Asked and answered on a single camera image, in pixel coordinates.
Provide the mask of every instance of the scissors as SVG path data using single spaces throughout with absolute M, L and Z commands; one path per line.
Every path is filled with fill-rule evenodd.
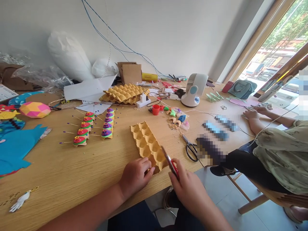
M 177 180 L 179 181 L 180 178 L 179 178 L 179 171 L 178 169 L 176 168 L 176 166 L 174 165 L 173 161 L 171 160 L 170 156 L 168 156 L 168 154 L 166 153 L 165 149 L 163 146 L 161 146 L 161 149 L 167 159 L 167 162 L 168 162 L 168 165 L 169 165 L 169 168 L 171 169 L 171 172 L 176 176 Z
M 197 162 L 199 159 L 198 159 L 198 156 L 197 156 L 197 150 L 195 148 L 195 146 L 197 146 L 196 144 L 193 144 L 193 143 L 190 143 L 188 141 L 188 139 L 186 138 L 186 136 L 182 135 L 183 139 L 186 141 L 187 145 L 186 145 L 186 154 L 188 155 L 188 157 L 194 161 L 194 162 Z M 191 157 L 191 155 L 188 153 L 188 149 L 193 153 L 194 155 L 194 158 Z

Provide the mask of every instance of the seated person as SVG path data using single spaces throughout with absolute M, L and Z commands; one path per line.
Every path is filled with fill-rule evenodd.
M 210 168 L 211 172 L 216 176 L 234 175 L 237 169 L 270 190 L 286 194 L 308 193 L 308 121 L 288 117 L 277 119 L 279 115 L 265 107 L 254 109 L 243 114 L 252 132 L 255 135 L 260 133 L 256 141 L 251 142 L 248 149 L 248 145 L 244 145 L 246 150 L 240 148 L 229 153 L 225 162 Z M 264 129 L 258 113 L 277 119 L 288 129 Z M 299 221 L 308 219 L 308 209 L 294 206 L 290 209 L 289 213 Z
M 180 181 L 169 172 L 174 191 L 168 191 L 164 205 L 178 207 L 173 226 L 161 228 L 145 201 L 108 220 L 108 231 L 125 230 L 211 230 L 232 231 L 220 210 L 207 195 L 197 175 L 188 172 L 182 163 L 176 163 Z M 119 182 L 98 195 L 66 211 L 39 229 L 39 231 L 91 231 L 119 208 L 132 195 L 142 190 L 152 178 L 155 167 L 147 157 L 126 165 Z

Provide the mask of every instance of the pink polyhedron ball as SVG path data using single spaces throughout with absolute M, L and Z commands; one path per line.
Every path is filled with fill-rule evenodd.
M 27 102 L 20 106 L 19 111 L 30 118 L 43 118 L 49 115 L 50 108 L 43 103 Z

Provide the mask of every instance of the yellow felt fish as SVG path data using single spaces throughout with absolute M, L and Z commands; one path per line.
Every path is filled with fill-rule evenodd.
M 0 120 L 2 120 L 2 119 L 12 119 L 18 114 L 20 114 L 20 113 L 18 113 L 16 110 L 13 111 L 13 112 L 1 112 L 0 113 Z

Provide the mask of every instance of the red scissors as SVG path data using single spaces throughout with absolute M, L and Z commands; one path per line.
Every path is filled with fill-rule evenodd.
M 165 155 L 165 157 L 167 159 L 167 162 L 169 164 L 169 168 L 171 169 L 171 172 L 176 176 L 177 180 L 180 181 L 179 171 L 176 168 L 176 166 L 174 165 L 173 160 L 170 158 L 170 156 L 168 156 L 168 154 L 166 153 L 164 147 L 161 147 L 161 149 L 163 150 L 163 153 L 164 153 L 164 155 Z

